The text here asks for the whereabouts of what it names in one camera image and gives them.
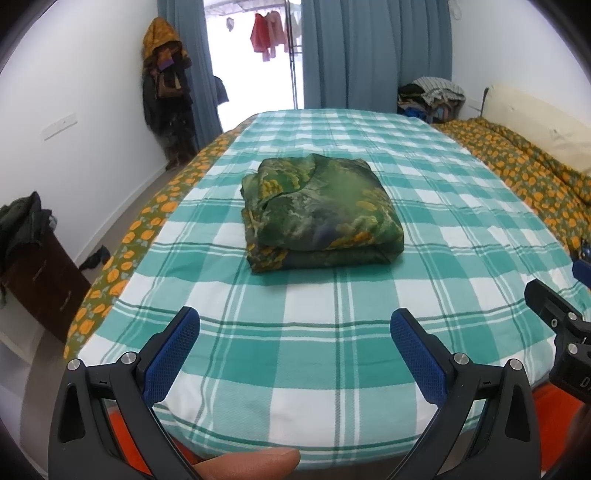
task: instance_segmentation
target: blue gripper pad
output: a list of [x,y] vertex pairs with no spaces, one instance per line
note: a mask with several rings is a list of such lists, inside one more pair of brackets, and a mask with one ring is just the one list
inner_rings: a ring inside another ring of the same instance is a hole
[[440,408],[447,397],[445,373],[401,309],[393,312],[390,318],[390,335],[425,400]]
[[585,260],[577,260],[574,262],[573,277],[587,288],[591,288],[591,264],[587,263]]
[[152,407],[166,398],[174,379],[199,336],[199,314],[185,307],[186,313],[177,328],[147,368],[144,377],[144,403]]

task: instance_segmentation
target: doorway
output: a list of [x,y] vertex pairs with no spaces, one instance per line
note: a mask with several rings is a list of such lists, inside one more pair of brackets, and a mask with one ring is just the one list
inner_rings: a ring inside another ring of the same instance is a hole
[[[298,0],[206,1],[207,36],[213,74],[223,83],[228,101],[218,106],[222,129],[231,130],[252,115],[303,107],[301,10]],[[255,15],[281,16],[286,45],[263,61],[254,52]]]

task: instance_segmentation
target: red jacket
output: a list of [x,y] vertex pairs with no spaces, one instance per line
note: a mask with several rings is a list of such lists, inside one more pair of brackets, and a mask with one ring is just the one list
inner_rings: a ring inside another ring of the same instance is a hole
[[271,40],[269,38],[269,26],[261,14],[255,14],[255,25],[251,33],[252,48],[257,53],[262,53],[262,61],[269,61],[271,53]]

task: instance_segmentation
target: dresser drawer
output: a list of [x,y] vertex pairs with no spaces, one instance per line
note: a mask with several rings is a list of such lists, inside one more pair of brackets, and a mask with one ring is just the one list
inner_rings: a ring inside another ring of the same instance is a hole
[[90,288],[52,231],[46,233],[42,246],[31,245],[19,251],[2,282],[62,342]]

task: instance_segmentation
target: drawer handle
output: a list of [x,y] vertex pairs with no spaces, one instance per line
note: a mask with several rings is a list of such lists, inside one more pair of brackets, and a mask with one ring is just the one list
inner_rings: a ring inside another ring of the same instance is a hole
[[70,298],[72,297],[72,291],[70,290],[68,292],[68,295],[66,297],[66,301],[64,302],[64,304],[60,307],[60,312],[63,312],[64,309],[66,308],[66,305],[68,305],[68,302],[70,301]]
[[39,268],[39,270],[37,270],[37,273],[35,275],[33,275],[33,281],[37,281],[37,279],[39,278],[39,275],[41,275],[41,272],[43,271],[43,269],[45,268],[46,265],[47,265],[47,260],[44,260],[41,268]]

